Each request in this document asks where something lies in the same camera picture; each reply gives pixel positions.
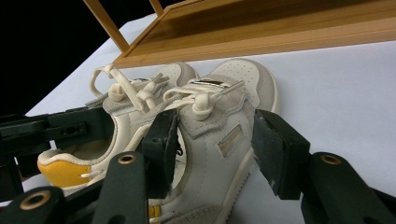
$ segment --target sneaker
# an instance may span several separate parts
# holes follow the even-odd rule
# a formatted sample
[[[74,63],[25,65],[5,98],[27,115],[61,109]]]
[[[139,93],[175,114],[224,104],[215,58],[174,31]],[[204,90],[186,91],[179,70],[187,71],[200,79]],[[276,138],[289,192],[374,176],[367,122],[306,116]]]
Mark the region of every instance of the sneaker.
[[[95,80],[102,73],[117,81],[107,93],[95,88]],[[163,93],[197,78],[186,63],[170,63],[152,78],[135,80],[128,80],[113,64],[95,69],[90,85],[97,99],[86,106],[101,106],[114,123],[114,133],[108,139],[44,151],[37,159],[40,172],[52,186],[63,189],[65,196],[103,179],[111,158],[135,150],[145,136],[150,123],[140,118],[161,112],[150,110],[162,102]]]
[[[177,157],[168,195],[148,200],[149,221],[225,223],[256,164],[250,143],[255,109],[278,114],[278,98],[271,73],[260,63],[238,58],[167,91],[164,110],[179,111],[184,153]]]

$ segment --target white surface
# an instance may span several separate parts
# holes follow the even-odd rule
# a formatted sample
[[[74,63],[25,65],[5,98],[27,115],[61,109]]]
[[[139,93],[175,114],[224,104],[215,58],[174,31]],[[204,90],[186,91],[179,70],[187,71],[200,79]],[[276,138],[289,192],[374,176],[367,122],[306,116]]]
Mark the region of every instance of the white surface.
[[[149,15],[120,29],[131,43],[155,19]],[[119,49],[107,42],[27,116],[63,112],[94,98],[89,90],[94,68],[112,63]],[[310,143],[310,152],[344,157],[372,188],[396,196],[396,41],[331,49],[313,49],[244,57],[274,74],[281,115]],[[187,62],[201,76],[226,59]],[[148,77],[161,65],[122,70]],[[109,79],[99,77],[99,90]],[[38,176],[27,189],[48,184]],[[229,223],[304,223],[299,201],[280,201],[259,170],[247,180]]]

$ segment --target wooden shelf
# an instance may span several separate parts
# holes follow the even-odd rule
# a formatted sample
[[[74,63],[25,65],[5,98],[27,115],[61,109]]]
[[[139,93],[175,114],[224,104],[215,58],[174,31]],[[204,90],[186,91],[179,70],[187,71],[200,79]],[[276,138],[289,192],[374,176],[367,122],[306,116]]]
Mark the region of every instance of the wooden shelf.
[[[195,0],[167,7],[119,68],[396,39],[394,0]]]

